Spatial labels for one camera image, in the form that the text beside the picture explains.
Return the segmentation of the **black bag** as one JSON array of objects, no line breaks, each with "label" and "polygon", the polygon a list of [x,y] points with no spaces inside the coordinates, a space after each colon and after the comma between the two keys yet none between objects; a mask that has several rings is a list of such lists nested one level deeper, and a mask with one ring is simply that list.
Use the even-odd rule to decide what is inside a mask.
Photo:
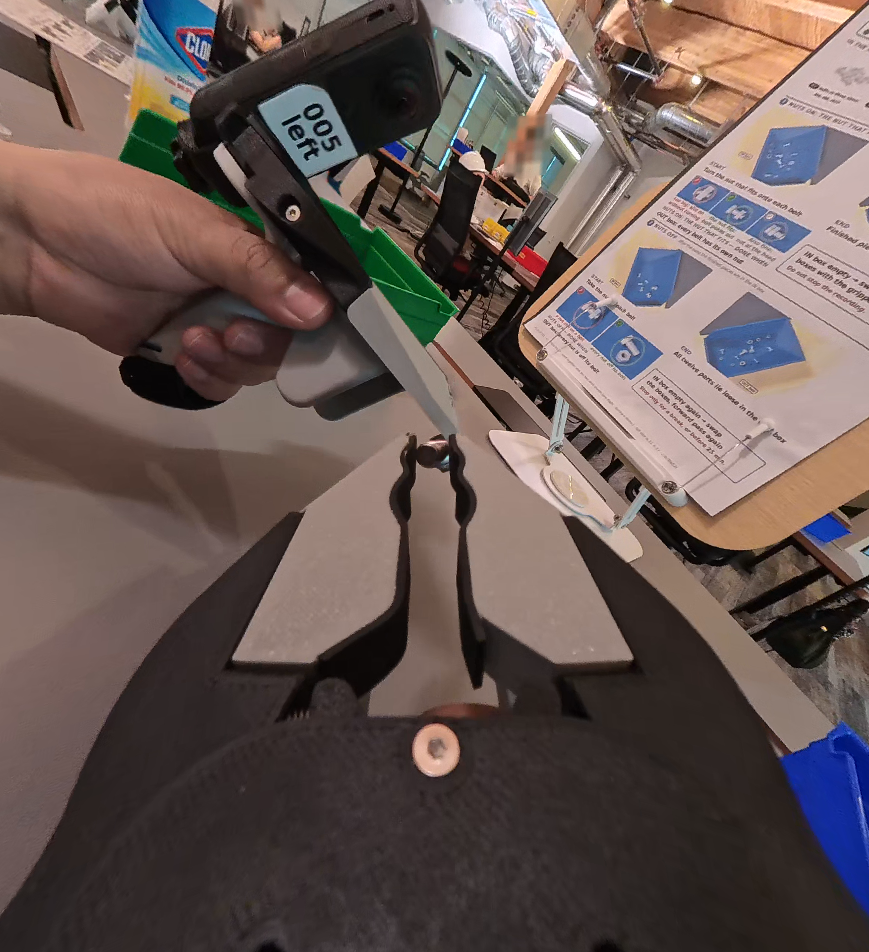
[{"label": "black bag", "polygon": [[759,640],[790,667],[812,669],[824,663],[833,643],[868,611],[867,599],[809,608],[803,614],[773,622]]}]

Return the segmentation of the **green plastic bin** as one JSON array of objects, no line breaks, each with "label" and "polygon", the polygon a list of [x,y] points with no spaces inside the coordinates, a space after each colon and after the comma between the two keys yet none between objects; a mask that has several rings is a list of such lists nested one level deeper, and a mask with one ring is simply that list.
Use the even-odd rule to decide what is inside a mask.
[{"label": "green plastic bin", "polygon": [[[119,161],[188,186],[172,156],[176,131],[173,121],[148,110],[140,111],[129,126]],[[336,200],[340,195],[325,176],[314,179],[313,189],[359,263],[411,333],[424,347],[433,343],[456,314],[455,305],[387,232],[368,227],[353,210],[339,205]]]}]

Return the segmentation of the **printed paper sheet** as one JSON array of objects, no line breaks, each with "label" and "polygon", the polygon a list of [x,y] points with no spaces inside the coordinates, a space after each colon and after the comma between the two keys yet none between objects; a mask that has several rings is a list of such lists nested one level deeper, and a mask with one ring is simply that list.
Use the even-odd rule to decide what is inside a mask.
[{"label": "printed paper sheet", "polygon": [[33,20],[32,29],[53,46],[119,80],[124,86],[131,86],[131,54],[99,38],[67,16],[48,8],[40,8],[34,13]]}]

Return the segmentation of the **person's left hand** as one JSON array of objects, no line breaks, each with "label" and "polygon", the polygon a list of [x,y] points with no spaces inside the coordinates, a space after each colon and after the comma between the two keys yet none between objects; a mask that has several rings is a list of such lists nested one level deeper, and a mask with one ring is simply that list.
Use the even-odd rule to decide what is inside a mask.
[{"label": "person's left hand", "polygon": [[274,321],[182,333],[175,368],[223,402],[274,379],[292,331],[322,327],[330,296],[240,219],[164,178],[93,155],[25,148],[12,161],[0,313],[38,318],[129,355],[199,292]]}]

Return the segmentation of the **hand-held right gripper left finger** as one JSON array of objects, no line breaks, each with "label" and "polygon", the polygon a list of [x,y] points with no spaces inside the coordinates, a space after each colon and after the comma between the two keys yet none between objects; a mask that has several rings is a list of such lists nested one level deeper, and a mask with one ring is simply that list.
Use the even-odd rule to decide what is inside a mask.
[{"label": "hand-held right gripper left finger", "polygon": [[357,697],[393,671],[407,642],[416,451],[415,435],[392,441],[304,509],[234,668],[339,679]]}]

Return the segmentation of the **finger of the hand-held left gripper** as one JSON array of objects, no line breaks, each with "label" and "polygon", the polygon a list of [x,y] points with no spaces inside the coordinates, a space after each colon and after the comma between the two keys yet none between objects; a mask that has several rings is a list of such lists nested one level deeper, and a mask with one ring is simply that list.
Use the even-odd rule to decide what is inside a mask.
[{"label": "finger of the hand-held left gripper", "polygon": [[456,436],[460,428],[446,376],[378,287],[360,294],[348,306],[347,317],[436,432]]}]

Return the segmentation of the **wipes canister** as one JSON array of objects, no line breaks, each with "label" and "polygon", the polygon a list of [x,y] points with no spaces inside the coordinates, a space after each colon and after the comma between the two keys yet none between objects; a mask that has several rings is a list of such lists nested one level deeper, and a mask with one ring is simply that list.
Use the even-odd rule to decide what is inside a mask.
[{"label": "wipes canister", "polygon": [[177,122],[207,79],[218,1],[140,1],[128,124],[142,111]]}]

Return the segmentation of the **blue plastic bin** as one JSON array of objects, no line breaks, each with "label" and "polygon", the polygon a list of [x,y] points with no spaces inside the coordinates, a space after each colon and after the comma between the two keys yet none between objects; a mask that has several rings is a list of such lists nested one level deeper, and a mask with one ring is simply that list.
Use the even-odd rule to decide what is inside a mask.
[{"label": "blue plastic bin", "polygon": [[869,745],[841,723],[782,764],[812,832],[869,914]]}]

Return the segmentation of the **black office chair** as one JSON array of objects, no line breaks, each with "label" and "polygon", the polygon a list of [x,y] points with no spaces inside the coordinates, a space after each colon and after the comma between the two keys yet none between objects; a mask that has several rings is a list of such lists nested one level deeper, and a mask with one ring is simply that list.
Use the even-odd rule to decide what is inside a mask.
[{"label": "black office chair", "polygon": [[434,217],[414,248],[414,256],[430,280],[455,301],[473,274],[464,256],[481,176],[453,160]]}]

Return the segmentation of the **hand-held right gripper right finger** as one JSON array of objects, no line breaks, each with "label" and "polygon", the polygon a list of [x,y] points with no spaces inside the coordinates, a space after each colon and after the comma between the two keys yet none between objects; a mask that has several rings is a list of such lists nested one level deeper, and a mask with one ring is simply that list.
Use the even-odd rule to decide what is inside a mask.
[{"label": "hand-held right gripper right finger", "polygon": [[599,540],[453,435],[460,644],[471,684],[518,688],[626,670],[633,653],[574,538]]}]

